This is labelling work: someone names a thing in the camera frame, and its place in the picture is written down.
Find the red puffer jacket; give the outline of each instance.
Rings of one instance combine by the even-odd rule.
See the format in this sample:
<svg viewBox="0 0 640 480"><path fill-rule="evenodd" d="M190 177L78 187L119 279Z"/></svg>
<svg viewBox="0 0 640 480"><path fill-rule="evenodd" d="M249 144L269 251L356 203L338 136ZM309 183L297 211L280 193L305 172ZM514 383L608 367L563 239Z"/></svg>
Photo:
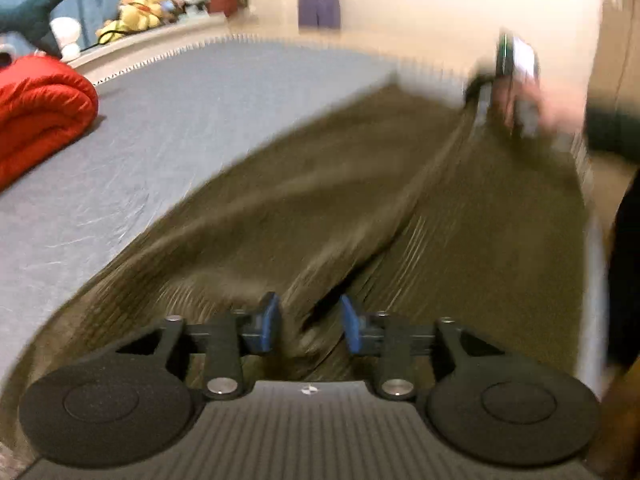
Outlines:
<svg viewBox="0 0 640 480"><path fill-rule="evenodd" d="M94 86L49 56L0 70L0 190L82 136L98 113Z"/></svg>

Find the beige wall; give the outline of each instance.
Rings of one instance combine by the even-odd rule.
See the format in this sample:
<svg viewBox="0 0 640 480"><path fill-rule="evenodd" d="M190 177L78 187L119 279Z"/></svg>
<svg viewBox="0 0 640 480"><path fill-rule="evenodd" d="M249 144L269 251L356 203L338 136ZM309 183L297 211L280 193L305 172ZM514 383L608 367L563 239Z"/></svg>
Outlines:
<svg viewBox="0 0 640 480"><path fill-rule="evenodd" d="M546 81L586 86L601 0L341 0L343 29L421 41L434 61L468 71L492 58L498 30L532 43ZM252 0L258 16L297 23L297 0Z"/></svg>

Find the device screen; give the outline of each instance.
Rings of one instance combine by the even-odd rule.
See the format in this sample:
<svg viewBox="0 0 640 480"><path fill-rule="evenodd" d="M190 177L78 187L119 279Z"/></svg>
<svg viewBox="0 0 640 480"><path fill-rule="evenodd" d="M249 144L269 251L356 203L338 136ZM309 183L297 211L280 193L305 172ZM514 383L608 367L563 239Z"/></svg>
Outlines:
<svg viewBox="0 0 640 480"><path fill-rule="evenodd" d="M525 77L536 76L536 53L520 38L513 38L513 65Z"/></svg>

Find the shark plush toy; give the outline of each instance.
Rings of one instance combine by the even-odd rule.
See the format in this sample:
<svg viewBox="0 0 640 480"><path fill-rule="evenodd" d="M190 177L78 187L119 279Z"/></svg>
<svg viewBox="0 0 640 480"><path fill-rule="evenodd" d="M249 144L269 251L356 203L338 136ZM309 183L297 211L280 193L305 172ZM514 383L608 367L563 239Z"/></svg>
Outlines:
<svg viewBox="0 0 640 480"><path fill-rule="evenodd" d="M17 7L0 7L0 34L18 32L34 47L50 56L62 58L53 35L51 11L62 0L25 0Z"/></svg>

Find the gray bed sheet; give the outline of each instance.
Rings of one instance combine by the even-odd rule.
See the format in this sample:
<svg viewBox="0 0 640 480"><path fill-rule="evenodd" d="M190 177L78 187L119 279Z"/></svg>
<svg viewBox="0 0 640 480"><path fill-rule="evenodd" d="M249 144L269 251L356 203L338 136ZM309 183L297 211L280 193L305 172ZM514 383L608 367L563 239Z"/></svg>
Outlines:
<svg viewBox="0 0 640 480"><path fill-rule="evenodd" d="M98 85L94 130L0 194L0 378L60 304L187 193L395 73L409 89L462 102L463 79L439 70L244 39ZM597 257L590 265L602 268ZM597 389L603 306L590 294L578 375Z"/></svg>

